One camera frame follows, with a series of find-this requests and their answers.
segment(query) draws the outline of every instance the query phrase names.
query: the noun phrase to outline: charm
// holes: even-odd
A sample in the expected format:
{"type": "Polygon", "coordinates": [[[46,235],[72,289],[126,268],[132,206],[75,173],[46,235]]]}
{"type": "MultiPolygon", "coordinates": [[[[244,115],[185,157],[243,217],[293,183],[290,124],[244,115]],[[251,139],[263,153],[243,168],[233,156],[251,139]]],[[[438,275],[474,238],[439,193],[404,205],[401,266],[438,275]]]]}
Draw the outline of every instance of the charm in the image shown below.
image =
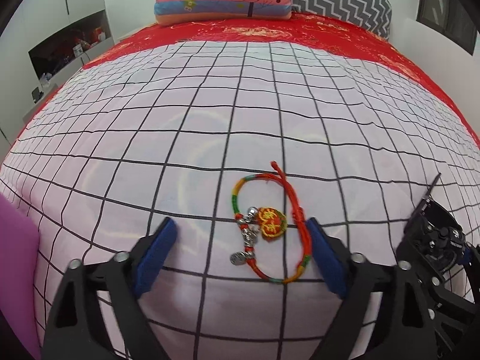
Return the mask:
{"type": "Polygon", "coordinates": [[[258,224],[266,239],[280,237],[287,229],[287,218],[275,208],[261,207],[258,210],[258,224]]]}
{"type": "Polygon", "coordinates": [[[258,215],[258,208],[256,207],[250,207],[248,209],[247,215],[245,216],[245,220],[247,223],[252,223],[257,219],[258,215]]]}
{"type": "Polygon", "coordinates": [[[247,259],[254,259],[255,253],[253,251],[238,251],[230,256],[230,262],[235,266],[243,266],[247,259]]]}
{"type": "Polygon", "coordinates": [[[257,233],[255,233],[254,231],[251,231],[250,229],[243,230],[242,235],[243,235],[244,246],[248,246],[252,248],[255,246],[255,244],[258,241],[257,233]]]}
{"type": "Polygon", "coordinates": [[[235,266],[242,266],[247,262],[247,257],[245,256],[245,252],[238,251],[237,253],[233,253],[230,256],[230,262],[235,266]]]}

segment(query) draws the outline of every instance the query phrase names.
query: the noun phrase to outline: dark window frame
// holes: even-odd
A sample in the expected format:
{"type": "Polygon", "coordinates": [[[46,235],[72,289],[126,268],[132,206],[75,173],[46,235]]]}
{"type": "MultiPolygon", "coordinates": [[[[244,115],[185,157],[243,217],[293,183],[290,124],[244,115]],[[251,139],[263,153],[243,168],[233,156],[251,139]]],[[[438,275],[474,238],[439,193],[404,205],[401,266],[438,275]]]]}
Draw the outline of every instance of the dark window frame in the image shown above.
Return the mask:
{"type": "Polygon", "coordinates": [[[443,36],[447,37],[452,42],[455,42],[457,45],[459,45],[466,52],[473,55],[473,52],[475,50],[476,40],[477,40],[477,33],[479,32],[479,30],[476,28],[476,30],[472,33],[471,39],[468,39],[467,42],[464,42],[464,39],[459,39],[458,37],[453,36],[452,33],[449,31],[449,24],[452,23],[452,19],[450,18],[450,15],[452,14],[452,12],[453,13],[455,12],[455,9],[450,9],[450,6],[452,5],[452,1],[453,1],[453,4],[461,4],[461,3],[459,0],[447,0],[447,1],[448,1],[448,4],[446,4],[445,28],[423,17],[426,0],[420,0],[419,6],[418,6],[417,21],[426,25],[427,27],[432,28],[436,32],[441,33],[443,36]]]}

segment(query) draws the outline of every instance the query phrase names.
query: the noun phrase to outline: red string bracelet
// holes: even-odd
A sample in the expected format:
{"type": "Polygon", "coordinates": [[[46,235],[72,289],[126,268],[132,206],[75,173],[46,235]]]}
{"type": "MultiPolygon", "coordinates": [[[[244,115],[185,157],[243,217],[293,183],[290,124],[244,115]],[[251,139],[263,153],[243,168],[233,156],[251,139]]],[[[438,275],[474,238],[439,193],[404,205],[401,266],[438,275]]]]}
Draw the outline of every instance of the red string bracelet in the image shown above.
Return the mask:
{"type": "Polygon", "coordinates": [[[275,161],[272,161],[270,165],[273,169],[277,171],[278,176],[271,174],[257,174],[246,176],[242,178],[232,190],[233,212],[235,213],[235,219],[237,221],[238,227],[242,231],[244,251],[232,254],[230,256],[230,261],[234,265],[242,265],[247,263],[260,278],[268,280],[271,283],[286,284],[297,280],[300,276],[302,276],[303,272],[305,271],[305,267],[311,259],[311,237],[309,231],[305,226],[303,210],[299,205],[295,190],[287,181],[285,173],[283,173],[278,164],[275,161]],[[260,226],[263,237],[266,239],[273,239],[285,233],[285,230],[287,228],[287,219],[285,218],[284,214],[273,208],[257,209],[255,207],[250,207],[250,209],[248,210],[248,214],[245,217],[243,216],[243,214],[240,213],[237,202],[238,193],[242,188],[243,184],[251,180],[273,180],[284,188],[287,196],[292,203],[293,221],[298,228],[298,234],[300,236],[303,247],[303,257],[297,264],[296,273],[293,276],[288,277],[287,279],[272,278],[264,274],[257,266],[254,245],[256,243],[257,234],[259,231],[250,228],[249,224],[256,221],[260,226]]]}

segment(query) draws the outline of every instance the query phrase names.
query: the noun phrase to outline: red bedspread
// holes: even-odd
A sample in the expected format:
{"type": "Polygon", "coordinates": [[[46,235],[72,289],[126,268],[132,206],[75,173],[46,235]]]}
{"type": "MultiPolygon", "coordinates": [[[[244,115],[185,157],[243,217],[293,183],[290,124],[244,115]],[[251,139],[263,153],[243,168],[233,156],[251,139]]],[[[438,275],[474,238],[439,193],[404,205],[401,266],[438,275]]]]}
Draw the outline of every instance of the red bedspread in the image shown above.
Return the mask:
{"type": "Polygon", "coordinates": [[[84,68],[112,61],[126,54],[182,41],[283,41],[327,50],[340,56],[381,63],[410,77],[447,104],[460,117],[480,147],[480,139],[452,99],[417,65],[373,33],[324,16],[296,13],[287,21],[229,19],[183,23],[166,28],[153,25],[120,42],[84,68]]]}

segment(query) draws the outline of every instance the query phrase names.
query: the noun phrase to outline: black grid line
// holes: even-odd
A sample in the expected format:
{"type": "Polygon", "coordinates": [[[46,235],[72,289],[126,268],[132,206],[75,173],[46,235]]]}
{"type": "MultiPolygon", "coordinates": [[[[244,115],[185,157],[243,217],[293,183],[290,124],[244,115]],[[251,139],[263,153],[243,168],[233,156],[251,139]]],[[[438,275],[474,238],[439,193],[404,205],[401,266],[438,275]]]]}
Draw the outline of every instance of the black grid line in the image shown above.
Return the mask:
{"type": "MultiPolygon", "coordinates": [[[[325,65],[323,64],[322,60],[321,59],[318,59],[318,62],[321,64],[321,66],[325,67],[325,65]]],[[[355,122],[357,122],[357,118],[355,117],[355,115],[353,114],[352,110],[350,109],[350,106],[348,104],[348,102],[345,100],[345,97],[343,95],[343,93],[338,89],[338,86],[337,86],[337,83],[334,81],[333,78],[331,78],[332,80],[332,83],[335,85],[335,87],[337,88],[340,96],[342,97],[342,100],[344,102],[344,104],[346,105],[346,107],[348,108],[349,112],[350,112],[350,115],[352,116],[352,118],[355,120],[355,122]]],[[[392,233],[391,233],[391,228],[390,228],[390,216],[388,214],[388,210],[387,210],[387,205],[386,205],[386,201],[385,201],[385,194],[383,192],[383,188],[382,188],[382,184],[380,183],[380,179],[378,177],[378,171],[377,171],[377,167],[375,165],[375,161],[374,161],[374,157],[371,153],[371,145],[365,135],[365,133],[363,132],[363,130],[360,128],[360,126],[358,126],[358,129],[360,130],[360,133],[363,137],[363,139],[365,140],[365,142],[367,143],[367,146],[369,147],[369,155],[370,155],[370,160],[371,160],[371,164],[373,166],[373,171],[375,173],[375,177],[377,179],[377,182],[378,182],[378,185],[380,187],[380,192],[382,194],[382,203],[383,203],[383,208],[385,209],[385,215],[386,215],[386,218],[387,218],[387,228],[388,228],[388,239],[390,240],[390,248],[392,250],[392,253],[395,257],[395,259],[397,259],[397,255],[395,253],[395,249],[393,247],[393,243],[392,243],[392,233]]]]}
{"type": "MultiPolygon", "coordinates": [[[[268,44],[270,54],[272,54],[272,46],[268,44]]],[[[278,106],[278,125],[280,127],[280,144],[282,149],[282,169],[286,173],[287,172],[287,161],[285,156],[285,137],[283,134],[283,121],[282,121],[282,105],[280,102],[280,96],[278,94],[278,86],[277,86],[277,79],[275,77],[275,68],[273,59],[271,59],[271,67],[272,67],[272,77],[273,77],[273,84],[275,88],[275,92],[277,93],[277,106],[278,106]]],[[[287,214],[287,193],[285,189],[283,190],[283,214],[286,216],[287,214]]],[[[283,277],[284,279],[289,277],[288,268],[287,268],[287,237],[283,237],[282,239],[282,264],[283,264],[283,277]]],[[[287,319],[287,297],[289,295],[289,287],[287,284],[282,284],[283,292],[282,292],[282,315],[280,318],[280,331],[278,337],[278,349],[277,349],[277,360],[280,360],[282,357],[282,350],[283,350],[283,341],[285,335],[285,323],[287,319]]]]}
{"type": "MultiPolygon", "coordinates": [[[[81,137],[81,135],[78,136],[78,138],[77,138],[76,141],[75,141],[75,144],[78,142],[78,140],[80,139],[80,137],[81,137]]],[[[47,186],[47,189],[45,190],[45,193],[44,193],[43,198],[42,198],[42,203],[41,203],[41,211],[42,211],[42,213],[44,212],[43,204],[44,204],[44,201],[45,201],[45,197],[46,197],[46,195],[47,195],[47,193],[48,193],[48,191],[49,191],[49,189],[50,189],[50,186],[51,186],[52,183],[53,183],[53,179],[54,179],[55,176],[57,175],[58,171],[60,170],[60,168],[62,167],[62,165],[63,165],[64,162],[65,162],[65,159],[63,159],[62,164],[60,165],[60,167],[59,167],[59,168],[57,169],[57,171],[55,172],[54,177],[52,177],[51,182],[49,182],[49,184],[48,184],[48,186],[47,186]]],[[[87,162],[88,162],[88,160],[85,162],[85,165],[83,166],[82,170],[85,169],[85,166],[86,166],[87,162]]],[[[77,182],[78,179],[80,178],[80,174],[81,174],[81,173],[82,173],[82,171],[80,171],[76,182],[77,182]]],[[[55,242],[56,242],[56,240],[57,240],[60,232],[61,232],[62,229],[64,228],[64,225],[63,225],[63,213],[64,213],[64,211],[65,211],[65,208],[67,207],[67,204],[68,204],[69,199],[70,199],[70,197],[71,197],[71,193],[72,193],[72,191],[70,191],[69,197],[67,198],[67,200],[66,200],[66,202],[65,202],[65,204],[64,204],[64,206],[63,206],[63,208],[62,208],[62,210],[61,210],[61,217],[60,217],[60,218],[61,218],[61,227],[58,229],[57,234],[55,235],[55,237],[54,237],[54,239],[53,239],[53,241],[52,241],[52,246],[51,246],[51,249],[50,249],[49,263],[51,262],[51,259],[52,259],[52,257],[53,257],[53,249],[54,249],[54,247],[55,247],[55,242]]],[[[42,215],[42,218],[40,219],[40,222],[39,222],[39,224],[38,224],[39,228],[40,228],[40,226],[41,226],[41,222],[42,222],[42,219],[43,219],[44,217],[45,217],[45,216],[42,215]]],[[[48,276],[49,276],[49,270],[50,270],[50,264],[49,264],[49,265],[47,266],[47,268],[46,268],[45,283],[44,283],[44,288],[43,288],[44,298],[45,298],[45,296],[46,296],[46,291],[47,291],[47,280],[48,280],[48,276]]],[[[46,320],[47,320],[47,307],[45,306],[45,321],[46,321],[46,320]]]]}

